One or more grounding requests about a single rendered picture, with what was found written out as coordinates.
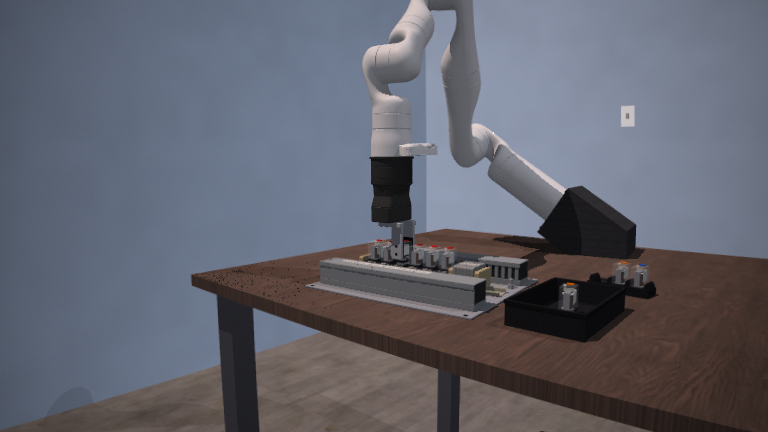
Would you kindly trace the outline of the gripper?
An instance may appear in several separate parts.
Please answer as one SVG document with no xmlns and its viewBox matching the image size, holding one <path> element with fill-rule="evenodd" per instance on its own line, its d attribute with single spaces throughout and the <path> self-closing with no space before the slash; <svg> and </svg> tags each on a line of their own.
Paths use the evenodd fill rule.
<svg viewBox="0 0 768 432">
<path fill-rule="evenodd" d="M 405 145 L 404 145 L 405 144 Z M 412 144 L 410 129 L 372 130 L 371 221 L 391 227 L 391 258 L 404 259 L 404 240 L 415 245 L 416 220 L 411 220 L 413 156 L 437 155 L 436 144 Z"/>
</svg>

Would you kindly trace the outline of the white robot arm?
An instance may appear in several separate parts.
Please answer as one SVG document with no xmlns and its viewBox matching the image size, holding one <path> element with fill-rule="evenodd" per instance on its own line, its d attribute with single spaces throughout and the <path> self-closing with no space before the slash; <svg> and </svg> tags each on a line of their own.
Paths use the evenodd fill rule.
<svg viewBox="0 0 768 432">
<path fill-rule="evenodd" d="M 488 177 L 546 220 L 567 189 L 516 154 L 491 130 L 472 124 L 481 88 L 473 0 L 411 0 L 391 32 L 389 44 L 366 51 L 362 68 L 372 105 L 372 129 L 411 130 L 411 103 L 392 95 L 388 84 L 409 82 L 419 75 L 423 50 L 435 26 L 429 10 L 456 11 L 456 29 L 441 60 L 454 160 L 468 168 L 486 157 L 491 161 Z"/>
</svg>

